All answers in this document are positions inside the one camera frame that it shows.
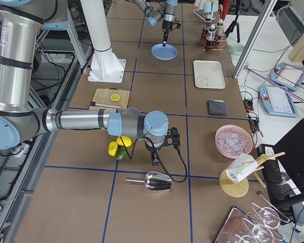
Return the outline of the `blue plate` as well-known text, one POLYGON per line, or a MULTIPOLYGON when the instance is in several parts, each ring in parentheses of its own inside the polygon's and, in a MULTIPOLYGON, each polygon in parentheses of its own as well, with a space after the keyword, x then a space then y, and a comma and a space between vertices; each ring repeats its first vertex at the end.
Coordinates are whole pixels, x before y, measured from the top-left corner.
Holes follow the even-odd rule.
POLYGON ((178 51, 170 44, 166 44, 165 46, 162 44, 156 44, 152 47, 151 53, 159 60, 169 61, 177 56, 178 51))

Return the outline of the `steel scoop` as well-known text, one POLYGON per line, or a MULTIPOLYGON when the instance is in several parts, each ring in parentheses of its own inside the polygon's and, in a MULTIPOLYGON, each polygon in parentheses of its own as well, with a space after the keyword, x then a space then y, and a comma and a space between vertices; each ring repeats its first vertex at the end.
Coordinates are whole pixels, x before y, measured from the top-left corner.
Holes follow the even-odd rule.
POLYGON ((170 190, 172 180, 168 175, 159 172, 148 172, 143 179, 126 178, 128 182, 143 183, 150 191, 170 190))

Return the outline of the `yellow lemon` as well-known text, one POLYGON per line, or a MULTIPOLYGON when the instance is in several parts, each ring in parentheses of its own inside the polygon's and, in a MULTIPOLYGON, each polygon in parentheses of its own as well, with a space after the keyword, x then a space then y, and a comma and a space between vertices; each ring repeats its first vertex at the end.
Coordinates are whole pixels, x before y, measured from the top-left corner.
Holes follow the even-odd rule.
POLYGON ((108 145, 107 152, 110 156, 115 156, 118 150, 118 144, 116 141, 111 141, 108 145))
POLYGON ((132 145, 132 140, 127 136, 121 136, 117 137, 116 143, 121 147, 130 147, 132 145))

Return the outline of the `green lime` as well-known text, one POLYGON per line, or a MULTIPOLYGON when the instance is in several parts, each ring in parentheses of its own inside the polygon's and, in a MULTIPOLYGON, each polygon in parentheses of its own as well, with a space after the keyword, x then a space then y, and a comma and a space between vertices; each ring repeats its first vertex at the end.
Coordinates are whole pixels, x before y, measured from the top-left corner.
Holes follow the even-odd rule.
POLYGON ((127 158, 127 150, 125 147, 119 147, 116 151, 115 158, 118 161, 125 160, 127 158))

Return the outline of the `blue plastic cup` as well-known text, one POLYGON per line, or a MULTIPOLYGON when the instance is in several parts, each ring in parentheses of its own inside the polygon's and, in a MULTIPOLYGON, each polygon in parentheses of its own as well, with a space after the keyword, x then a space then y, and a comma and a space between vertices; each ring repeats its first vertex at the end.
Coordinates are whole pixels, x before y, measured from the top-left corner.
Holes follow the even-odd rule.
POLYGON ((205 0, 203 4, 203 11, 204 13, 210 13, 212 12, 212 0, 205 0))

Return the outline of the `grey folded cloth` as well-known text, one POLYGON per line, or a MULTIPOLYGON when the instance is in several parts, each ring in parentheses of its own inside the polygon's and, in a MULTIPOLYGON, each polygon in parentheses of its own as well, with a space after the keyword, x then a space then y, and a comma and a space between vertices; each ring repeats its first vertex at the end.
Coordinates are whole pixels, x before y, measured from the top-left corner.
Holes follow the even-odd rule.
POLYGON ((210 115, 228 115, 227 105, 222 101, 210 99, 206 102, 208 114, 210 115))

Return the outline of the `cream bear tray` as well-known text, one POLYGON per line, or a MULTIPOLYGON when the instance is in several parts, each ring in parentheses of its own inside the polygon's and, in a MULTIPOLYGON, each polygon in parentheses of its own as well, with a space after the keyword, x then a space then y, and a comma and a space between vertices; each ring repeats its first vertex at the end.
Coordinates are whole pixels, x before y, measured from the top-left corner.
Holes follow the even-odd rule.
POLYGON ((195 86, 200 89, 224 89, 225 81, 221 63, 218 61, 195 60, 194 80, 195 86))

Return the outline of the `pink bowl with ice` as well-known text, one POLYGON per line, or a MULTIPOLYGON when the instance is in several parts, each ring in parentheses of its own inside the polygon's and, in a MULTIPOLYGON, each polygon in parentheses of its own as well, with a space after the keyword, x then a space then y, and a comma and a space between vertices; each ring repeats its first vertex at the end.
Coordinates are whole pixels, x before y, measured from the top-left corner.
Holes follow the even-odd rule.
POLYGON ((237 158, 241 153, 251 152, 253 139, 243 128, 225 125, 215 133, 215 146, 223 156, 237 158))

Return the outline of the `lemon half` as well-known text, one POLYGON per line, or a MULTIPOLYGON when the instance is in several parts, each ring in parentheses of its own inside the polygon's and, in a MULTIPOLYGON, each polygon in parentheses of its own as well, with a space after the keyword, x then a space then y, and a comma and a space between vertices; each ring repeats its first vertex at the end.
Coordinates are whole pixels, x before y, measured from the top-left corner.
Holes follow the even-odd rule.
POLYGON ((110 96, 110 100, 111 100, 112 102, 118 102, 118 101, 120 101, 120 96, 119 96, 118 94, 112 94, 112 95, 110 96))

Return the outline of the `green bowl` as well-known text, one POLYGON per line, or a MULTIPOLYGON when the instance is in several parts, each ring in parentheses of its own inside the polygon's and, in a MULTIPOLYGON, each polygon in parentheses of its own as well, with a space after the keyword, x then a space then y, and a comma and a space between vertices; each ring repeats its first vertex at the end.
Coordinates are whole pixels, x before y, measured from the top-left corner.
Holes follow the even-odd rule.
POLYGON ((230 47, 232 57, 239 58, 241 56, 242 52, 244 51, 244 48, 245 48, 245 46, 240 43, 233 44, 230 47))

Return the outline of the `wooden stand with carton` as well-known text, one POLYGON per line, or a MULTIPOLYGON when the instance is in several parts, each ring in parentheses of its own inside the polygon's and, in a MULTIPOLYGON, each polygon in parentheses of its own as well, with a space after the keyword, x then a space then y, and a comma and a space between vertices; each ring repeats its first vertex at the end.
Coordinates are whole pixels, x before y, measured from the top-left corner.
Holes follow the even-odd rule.
POLYGON ((269 160, 284 155, 285 152, 279 152, 268 156, 260 155, 257 159, 253 156, 241 153, 229 167, 223 170, 219 175, 219 185, 221 189, 231 197, 243 197, 249 190, 247 177, 253 174, 260 182, 263 188, 266 188, 264 182, 257 175, 256 171, 264 168, 262 164, 269 160))

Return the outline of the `wooden cutting board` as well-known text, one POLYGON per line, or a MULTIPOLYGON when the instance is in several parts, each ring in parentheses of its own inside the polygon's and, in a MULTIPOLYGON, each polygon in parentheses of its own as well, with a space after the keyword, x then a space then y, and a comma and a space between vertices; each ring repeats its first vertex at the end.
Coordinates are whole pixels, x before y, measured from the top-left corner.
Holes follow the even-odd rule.
POLYGON ((127 108, 130 91, 120 89, 96 89, 90 110, 127 108))

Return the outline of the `steel cylinder tool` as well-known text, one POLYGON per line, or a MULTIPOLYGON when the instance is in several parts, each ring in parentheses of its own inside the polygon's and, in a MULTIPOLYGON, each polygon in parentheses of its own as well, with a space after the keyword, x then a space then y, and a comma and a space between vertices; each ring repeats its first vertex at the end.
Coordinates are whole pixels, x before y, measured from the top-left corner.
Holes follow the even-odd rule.
POLYGON ((122 108, 120 105, 98 103, 98 102, 94 102, 94 101, 91 101, 90 105, 91 106, 97 106, 97 107, 105 107, 105 108, 115 108, 115 109, 122 108))

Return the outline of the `blue teach pendant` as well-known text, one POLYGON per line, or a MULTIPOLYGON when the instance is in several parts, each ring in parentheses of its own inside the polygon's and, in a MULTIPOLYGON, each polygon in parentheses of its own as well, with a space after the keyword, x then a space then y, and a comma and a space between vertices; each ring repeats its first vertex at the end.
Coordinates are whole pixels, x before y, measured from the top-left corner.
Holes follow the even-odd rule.
POLYGON ((283 117, 297 117, 298 112, 290 94, 274 85, 261 85, 259 87, 260 100, 264 109, 270 115, 283 117))
POLYGON ((290 91, 297 91, 304 80, 304 68, 297 68, 282 62, 271 71, 270 80, 290 91))

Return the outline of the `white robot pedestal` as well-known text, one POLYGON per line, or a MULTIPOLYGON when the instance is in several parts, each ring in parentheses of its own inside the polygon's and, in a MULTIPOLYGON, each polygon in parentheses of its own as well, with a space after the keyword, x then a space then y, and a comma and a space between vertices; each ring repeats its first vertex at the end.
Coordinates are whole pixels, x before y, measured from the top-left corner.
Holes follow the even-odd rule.
POLYGON ((112 51, 103 2, 82 1, 82 8, 94 49, 88 81, 121 83, 126 60, 112 51))

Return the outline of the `aluminium frame post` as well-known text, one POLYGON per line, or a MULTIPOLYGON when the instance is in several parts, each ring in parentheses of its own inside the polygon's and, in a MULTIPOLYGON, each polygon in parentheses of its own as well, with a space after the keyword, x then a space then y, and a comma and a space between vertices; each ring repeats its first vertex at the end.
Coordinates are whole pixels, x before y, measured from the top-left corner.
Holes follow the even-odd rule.
POLYGON ((261 10, 255 24, 254 27, 251 31, 251 34, 246 42, 245 48, 238 60, 238 63, 235 67, 235 70, 233 72, 233 78, 238 78, 240 72, 242 71, 247 58, 261 32, 261 30, 263 29, 265 22, 267 20, 267 18, 270 16, 275 4, 277 3, 277 0, 269 0, 269 1, 265 1, 263 9, 261 10))

